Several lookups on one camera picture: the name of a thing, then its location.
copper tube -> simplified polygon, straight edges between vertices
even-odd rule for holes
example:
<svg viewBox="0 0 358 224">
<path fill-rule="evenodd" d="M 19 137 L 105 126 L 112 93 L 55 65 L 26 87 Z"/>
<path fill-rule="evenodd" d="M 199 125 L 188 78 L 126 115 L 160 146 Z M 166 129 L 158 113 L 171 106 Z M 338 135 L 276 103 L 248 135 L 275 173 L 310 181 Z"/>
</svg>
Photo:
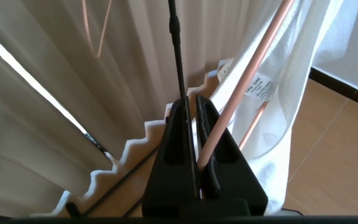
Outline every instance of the copper tube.
<svg viewBox="0 0 358 224">
<path fill-rule="evenodd" d="M 272 22 L 267 28 L 266 33 L 262 37 L 262 40 L 260 41 L 247 68 L 242 74 L 239 83 L 234 89 L 233 94 L 230 96 L 230 99 L 227 102 L 222 115 L 219 117 L 213 130 L 211 131 L 211 134 L 209 135 L 209 138 L 201 150 L 201 155 L 197 161 L 197 166 L 200 171 L 202 171 L 207 165 L 209 158 L 211 157 L 216 145 L 218 144 L 218 141 L 220 140 L 224 130 L 227 127 L 227 124 L 230 122 L 231 116 L 244 96 L 250 81 L 258 70 L 259 65 L 262 63 L 263 58 L 265 57 L 270 45 L 272 44 L 280 26 L 283 24 L 283 21 L 291 9 L 294 1 L 295 0 L 283 0 L 276 14 L 274 15 Z"/>
<path fill-rule="evenodd" d="M 251 125 L 249 126 L 247 132 L 245 133 L 244 137 L 241 139 L 239 149 L 242 150 L 242 148 L 245 146 L 247 140 L 249 139 L 249 136 L 251 135 L 252 131 L 255 129 L 256 124 L 258 123 L 260 117 L 265 111 L 265 108 L 269 102 L 265 101 L 258 109 L 258 113 L 255 115 L 254 120 L 252 120 Z"/>
</svg>

baseboard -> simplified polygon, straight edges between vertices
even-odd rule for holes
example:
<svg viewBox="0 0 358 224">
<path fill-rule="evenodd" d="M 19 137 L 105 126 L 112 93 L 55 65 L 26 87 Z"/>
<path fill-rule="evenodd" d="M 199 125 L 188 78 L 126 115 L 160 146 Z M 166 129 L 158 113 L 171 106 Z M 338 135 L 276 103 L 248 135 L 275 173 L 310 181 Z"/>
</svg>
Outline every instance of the baseboard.
<svg viewBox="0 0 358 224">
<path fill-rule="evenodd" d="M 310 69 L 309 78 L 358 103 L 358 90 L 354 87 L 330 77 L 315 68 Z"/>
</svg>

black rod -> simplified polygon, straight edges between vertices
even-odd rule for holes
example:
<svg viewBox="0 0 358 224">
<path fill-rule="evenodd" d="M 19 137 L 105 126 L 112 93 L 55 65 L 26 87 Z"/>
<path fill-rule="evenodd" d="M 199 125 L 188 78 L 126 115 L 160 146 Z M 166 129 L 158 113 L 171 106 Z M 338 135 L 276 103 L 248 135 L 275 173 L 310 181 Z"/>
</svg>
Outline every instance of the black rod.
<svg viewBox="0 0 358 224">
<path fill-rule="evenodd" d="M 175 0 L 168 0 L 169 4 L 169 32 L 172 36 L 172 44 L 175 50 L 175 61 L 177 63 L 178 83 L 180 98 L 184 100 L 186 98 L 185 82 L 183 81 L 183 67 L 181 64 L 181 52 L 180 52 L 180 23 L 177 16 L 177 10 L 175 7 Z"/>
</svg>

white tag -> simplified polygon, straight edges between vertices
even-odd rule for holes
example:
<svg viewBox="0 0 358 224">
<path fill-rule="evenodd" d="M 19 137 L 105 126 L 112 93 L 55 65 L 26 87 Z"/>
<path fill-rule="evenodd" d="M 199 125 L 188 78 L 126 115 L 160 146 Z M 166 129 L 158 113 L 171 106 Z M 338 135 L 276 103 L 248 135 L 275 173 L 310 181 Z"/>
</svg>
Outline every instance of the white tag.
<svg viewBox="0 0 358 224">
<path fill-rule="evenodd" d="M 246 95 L 260 101 L 268 101 L 275 93 L 278 81 L 256 73 L 246 90 Z"/>
<path fill-rule="evenodd" d="M 230 66 L 232 63 L 233 63 L 233 58 L 221 60 L 219 62 L 218 74 L 217 74 L 219 82 L 222 82 L 226 78 L 227 74 L 229 73 L 229 69 L 230 69 Z"/>
</svg>

tile floor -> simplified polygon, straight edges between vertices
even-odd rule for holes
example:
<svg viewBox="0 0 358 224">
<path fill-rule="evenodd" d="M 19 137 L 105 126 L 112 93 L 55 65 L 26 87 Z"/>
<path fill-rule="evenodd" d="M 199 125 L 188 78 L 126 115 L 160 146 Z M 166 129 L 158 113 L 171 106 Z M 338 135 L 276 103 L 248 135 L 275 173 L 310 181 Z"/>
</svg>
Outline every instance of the tile floor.
<svg viewBox="0 0 358 224">
<path fill-rule="evenodd" d="M 358 215 L 358 103 L 312 80 L 293 127 L 284 207 Z"/>
</svg>

